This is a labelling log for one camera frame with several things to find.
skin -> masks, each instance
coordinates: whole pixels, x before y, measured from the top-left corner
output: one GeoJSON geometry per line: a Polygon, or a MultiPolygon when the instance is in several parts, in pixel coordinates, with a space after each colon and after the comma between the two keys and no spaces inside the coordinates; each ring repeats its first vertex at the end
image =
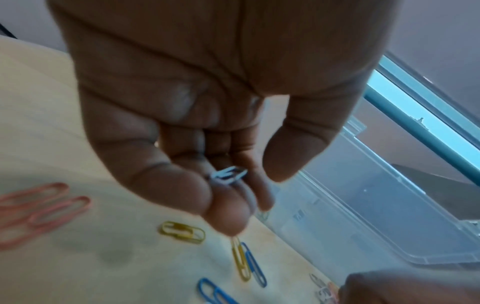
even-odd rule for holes
{"type": "MultiPolygon", "coordinates": [[[[382,55],[400,0],[48,0],[75,64],[88,140],[144,199],[229,236],[333,140],[382,55]],[[255,153],[264,99],[290,95],[255,153]],[[231,165],[240,182],[205,179],[231,165]]],[[[478,284],[351,275],[341,304],[479,303],[478,284]]]]}

transparent plastic lid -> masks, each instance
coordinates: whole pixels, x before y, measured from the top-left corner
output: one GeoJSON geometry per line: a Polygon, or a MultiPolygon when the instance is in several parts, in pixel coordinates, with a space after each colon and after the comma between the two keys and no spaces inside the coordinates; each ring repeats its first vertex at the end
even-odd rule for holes
{"type": "MultiPolygon", "coordinates": [[[[357,139],[359,125],[352,118],[331,146],[295,178],[311,192],[289,187],[289,193],[279,193],[281,200],[309,197],[311,202],[302,212],[313,217],[321,211],[315,209],[321,205],[315,200],[325,203],[327,195],[328,204],[338,205],[349,221],[361,224],[410,263],[480,261],[480,238],[357,139]]],[[[293,212],[289,216],[299,216],[298,205],[289,206],[293,212]]],[[[284,220],[273,217],[270,224],[280,227],[284,220]]],[[[315,233],[320,239],[325,232],[315,233]]]]}

plastic container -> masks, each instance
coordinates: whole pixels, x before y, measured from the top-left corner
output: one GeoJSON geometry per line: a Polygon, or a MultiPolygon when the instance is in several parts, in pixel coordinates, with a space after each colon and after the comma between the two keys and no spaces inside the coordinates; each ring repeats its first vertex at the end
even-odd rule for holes
{"type": "Polygon", "coordinates": [[[296,177],[277,185],[262,220],[336,283],[353,272],[480,261],[480,237],[383,161],[342,133],[296,177]]]}

table surface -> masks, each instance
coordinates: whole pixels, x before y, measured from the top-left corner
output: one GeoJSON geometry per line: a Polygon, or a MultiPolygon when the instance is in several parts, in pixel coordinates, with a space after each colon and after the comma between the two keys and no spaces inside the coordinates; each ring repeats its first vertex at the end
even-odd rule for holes
{"type": "MultiPolygon", "coordinates": [[[[285,104],[269,106],[260,146],[285,104]]],[[[117,185],[86,141],[67,54],[0,37],[0,141],[0,193],[63,181],[94,203],[58,230],[0,251],[2,302],[203,303],[195,288],[208,277],[239,302],[318,303],[309,273],[322,274],[256,218],[240,238],[268,279],[265,289],[241,281],[230,240],[201,218],[117,185]],[[167,220],[203,228],[205,242],[160,236],[167,220]]]]}

pink paper clip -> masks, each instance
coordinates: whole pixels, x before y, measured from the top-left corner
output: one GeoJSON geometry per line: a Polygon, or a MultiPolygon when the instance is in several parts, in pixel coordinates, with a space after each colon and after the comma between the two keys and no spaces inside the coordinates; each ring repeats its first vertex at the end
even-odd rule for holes
{"type": "MultiPolygon", "coordinates": [[[[0,212],[1,213],[6,212],[10,216],[12,214],[16,214],[19,211],[24,211],[29,208],[34,208],[40,204],[48,203],[53,200],[62,198],[68,194],[69,189],[70,188],[67,184],[53,183],[53,184],[47,184],[47,185],[43,185],[43,186],[39,186],[39,187],[27,189],[27,190],[6,194],[4,196],[0,196],[0,212]],[[50,194],[48,196],[45,196],[42,198],[36,198],[34,200],[26,201],[26,202],[15,204],[15,205],[2,206],[2,204],[5,203],[6,201],[24,198],[28,196],[35,196],[37,194],[42,194],[43,192],[51,189],[54,189],[56,191],[53,194],[50,194]]],[[[56,204],[47,206],[45,208],[41,208],[40,210],[34,211],[33,213],[20,216],[19,218],[16,218],[10,222],[0,225],[0,232],[5,231],[12,227],[20,226],[22,224],[25,224],[28,230],[28,232],[26,232],[24,235],[0,242],[0,250],[12,249],[19,245],[22,245],[23,243],[27,242],[28,240],[34,237],[39,236],[42,233],[49,232],[51,230],[54,230],[70,222],[71,220],[79,216],[81,213],[87,211],[90,208],[91,204],[92,204],[92,201],[90,200],[89,197],[78,196],[75,198],[67,199],[67,200],[58,202],[56,204]],[[42,218],[55,214],[56,212],[60,212],[61,210],[77,202],[81,202],[82,206],[58,218],[54,218],[48,221],[41,221],[42,218]]]]}

